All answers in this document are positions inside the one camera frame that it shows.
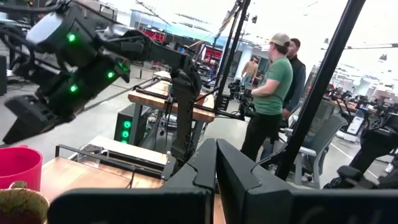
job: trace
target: shirtless person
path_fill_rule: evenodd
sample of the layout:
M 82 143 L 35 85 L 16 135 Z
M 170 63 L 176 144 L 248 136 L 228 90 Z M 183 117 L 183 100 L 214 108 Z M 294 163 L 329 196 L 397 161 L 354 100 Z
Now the shirtless person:
M 252 57 L 252 59 L 245 64 L 242 70 L 242 85 L 245 89 L 248 87 L 248 84 L 252 82 L 253 77 L 257 75 L 257 70 L 259 68 L 257 64 L 258 61 L 259 59 L 257 57 Z

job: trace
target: black jacket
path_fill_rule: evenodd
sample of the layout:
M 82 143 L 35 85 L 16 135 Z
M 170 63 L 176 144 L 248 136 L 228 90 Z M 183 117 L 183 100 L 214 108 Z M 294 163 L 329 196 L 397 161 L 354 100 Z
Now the black jacket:
M 297 55 L 289 60 L 293 68 L 293 79 L 284 100 L 284 108 L 292 111 L 299 104 L 304 89 L 305 65 L 297 58 Z

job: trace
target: green t-shirt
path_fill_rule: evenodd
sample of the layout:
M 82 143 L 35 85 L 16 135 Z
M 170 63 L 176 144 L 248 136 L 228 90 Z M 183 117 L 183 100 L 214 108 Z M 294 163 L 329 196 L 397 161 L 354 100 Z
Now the green t-shirt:
M 259 86 L 265 85 L 267 80 L 277 80 L 279 85 L 270 96 L 254 97 L 253 103 L 256 112 L 265 115 L 282 114 L 282 105 L 290 84 L 292 84 L 292 79 L 293 69 L 289 60 L 286 57 L 276 59 Z

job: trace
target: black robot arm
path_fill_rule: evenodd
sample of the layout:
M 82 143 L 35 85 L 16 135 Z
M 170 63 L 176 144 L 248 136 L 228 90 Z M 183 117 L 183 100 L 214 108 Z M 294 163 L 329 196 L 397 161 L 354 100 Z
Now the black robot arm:
M 172 96 L 178 101 L 177 138 L 171 153 L 180 162 L 195 152 L 191 137 L 193 104 L 198 98 L 201 81 L 191 58 L 154 42 L 130 27 L 114 24 L 99 35 L 103 46 L 128 60 L 156 60 L 172 67 Z
M 158 60 L 172 67 L 173 95 L 178 101 L 178 138 L 172 153 L 183 161 L 192 152 L 193 102 L 200 92 L 199 74 L 188 55 L 154 42 L 138 30 L 119 24 L 94 30 L 69 1 L 47 14 L 26 35 L 29 54 L 15 62 L 17 76 L 39 84 L 35 95 L 15 96 L 5 105 L 17 121 L 4 137 L 6 144 L 44 133 L 74 120 L 84 106 L 117 78 L 129 81 L 130 60 Z M 57 57 L 59 68 L 43 66 L 34 51 Z

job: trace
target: wooden workbench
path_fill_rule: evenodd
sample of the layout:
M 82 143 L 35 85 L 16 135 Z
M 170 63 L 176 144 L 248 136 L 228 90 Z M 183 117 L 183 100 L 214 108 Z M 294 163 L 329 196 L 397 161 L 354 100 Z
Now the wooden workbench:
M 123 144 L 117 141 L 96 137 L 90 144 L 104 147 L 131 156 L 140 156 L 152 162 L 167 162 L 167 156 L 158 152 Z M 94 168 L 61 157 L 43 165 L 41 192 L 51 202 L 67 190 L 76 188 L 127 188 L 132 172 L 100 164 Z M 163 181 L 152 177 L 134 174 L 132 188 L 159 188 Z M 224 224 L 224 213 L 219 195 L 215 196 L 214 223 Z
M 167 96 L 169 94 L 169 83 L 165 81 L 161 81 L 156 83 L 149 88 L 146 88 L 147 91 L 157 93 L 160 95 Z M 128 95 L 128 98 L 133 103 L 140 103 L 147 106 L 153 106 L 156 108 L 163 108 L 164 107 L 164 99 L 158 98 L 156 96 L 149 96 L 145 93 L 139 93 L 137 91 L 131 91 Z M 205 98 L 202 106 L 207 108 L 214 108 L 214 96 L 209 95 Z M 177 113 L 177 103 L 173 104 L 172 113 Z M 193 119 L 197 121 L 204 121 L 206 123 L 213 122 L 215 115 L 213 112 L 201 110 L 198 108 L 193 109 Z
M 336 106 L 338 106 L 338 103 L 335 100 L 330 100 L 330 102 L 332 102 L 333 104 L 335 104 Z M 338 101 L 340 106 L 344 109 L 345 105 L 343 102 L 341 102 L 340 100 Z M 352 102 L 347 102 L 347 107 L 350 111 L 356 111 L 356 103 L 352 103 Z

